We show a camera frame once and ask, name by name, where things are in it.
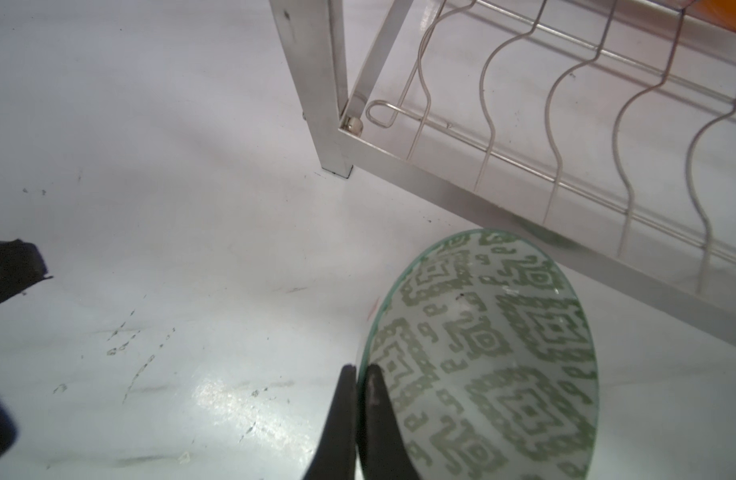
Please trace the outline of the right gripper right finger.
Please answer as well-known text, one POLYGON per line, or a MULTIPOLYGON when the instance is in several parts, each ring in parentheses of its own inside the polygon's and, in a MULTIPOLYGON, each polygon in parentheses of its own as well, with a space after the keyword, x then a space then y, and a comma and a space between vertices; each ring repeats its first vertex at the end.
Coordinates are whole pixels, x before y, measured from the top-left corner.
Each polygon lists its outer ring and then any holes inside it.
POLYGON ((364 478, 419 480, 378 365, 370 364, 365 370, 359 400, 358 450, 364 478))

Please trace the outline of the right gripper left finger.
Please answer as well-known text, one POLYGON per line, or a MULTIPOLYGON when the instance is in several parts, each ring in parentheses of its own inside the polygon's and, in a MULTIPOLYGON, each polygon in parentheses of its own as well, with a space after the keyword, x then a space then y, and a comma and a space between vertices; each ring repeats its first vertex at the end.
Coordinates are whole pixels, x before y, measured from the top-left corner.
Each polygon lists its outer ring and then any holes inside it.
POLYGON ((358 430, 357 368, 345 365, 339 375, 319 444, 304 480, 353 480, 358 430))

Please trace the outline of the green geometric patterned bowl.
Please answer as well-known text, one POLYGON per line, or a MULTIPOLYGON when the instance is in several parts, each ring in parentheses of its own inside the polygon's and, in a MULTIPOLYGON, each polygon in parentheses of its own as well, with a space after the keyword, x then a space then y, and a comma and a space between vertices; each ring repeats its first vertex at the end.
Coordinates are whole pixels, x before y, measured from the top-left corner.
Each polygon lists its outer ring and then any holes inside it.
POLYGON ((517 235, 426 249, 376 311, 378 365, 424 479, 583 479, 600 411, 595 346, 568 278, 517 235))

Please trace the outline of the stainless steel dish rack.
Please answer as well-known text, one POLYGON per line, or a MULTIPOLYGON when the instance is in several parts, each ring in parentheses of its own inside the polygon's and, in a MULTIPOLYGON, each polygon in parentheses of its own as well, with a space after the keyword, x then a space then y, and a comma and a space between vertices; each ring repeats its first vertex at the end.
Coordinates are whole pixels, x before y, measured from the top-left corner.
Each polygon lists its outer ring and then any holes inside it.
POLYGON ((736 1, 272 16, 321 167, 367 171, 736 346, 736 1))

